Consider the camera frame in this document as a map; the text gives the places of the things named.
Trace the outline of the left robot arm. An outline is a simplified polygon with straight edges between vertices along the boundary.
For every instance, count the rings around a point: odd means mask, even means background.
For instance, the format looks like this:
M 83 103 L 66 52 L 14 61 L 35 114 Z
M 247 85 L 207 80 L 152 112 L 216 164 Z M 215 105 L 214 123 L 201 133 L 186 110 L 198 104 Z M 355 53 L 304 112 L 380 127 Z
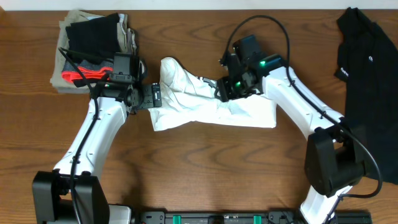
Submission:
M 108 203 L 100 184 L 114 137 L 130 113 L 160 107 L 160 85 L 98 82 L 86 118 L 52 171 L 32 182 L 37 223 L 134 223 L 126 205 Z

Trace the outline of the white t-shirt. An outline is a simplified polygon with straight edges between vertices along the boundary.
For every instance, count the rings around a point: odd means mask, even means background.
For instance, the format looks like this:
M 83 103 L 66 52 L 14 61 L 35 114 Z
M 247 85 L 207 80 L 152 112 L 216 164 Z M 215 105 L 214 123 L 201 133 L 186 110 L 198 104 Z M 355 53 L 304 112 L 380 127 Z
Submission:
M 276 103 L 265 95 L 222 102 L 215 98 L 213 80 L 205 81 L 184 69 L 177 60 L 166 57 L 160 64 L 162 106 L 149 110 L 154 131 L 176 128 L 191 121 L 274 128 Z

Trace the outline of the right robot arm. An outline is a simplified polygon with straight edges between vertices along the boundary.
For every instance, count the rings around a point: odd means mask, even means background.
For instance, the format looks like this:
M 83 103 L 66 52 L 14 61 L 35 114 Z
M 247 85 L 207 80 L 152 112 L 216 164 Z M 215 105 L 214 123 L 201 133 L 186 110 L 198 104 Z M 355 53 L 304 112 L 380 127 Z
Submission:
M 226 51 L 220 64 L 228 76 L 217 81 L 223 101 L 265 94 L 280 106 L 307 140 L 305 175 L 310 182 L 299 211 L 255 215 L 254 223 L 372 223 L 363 211 L 338 212 L 338 204 L 368 171 L 361 128 L 324 106 L 280 55 L 260 50 Z

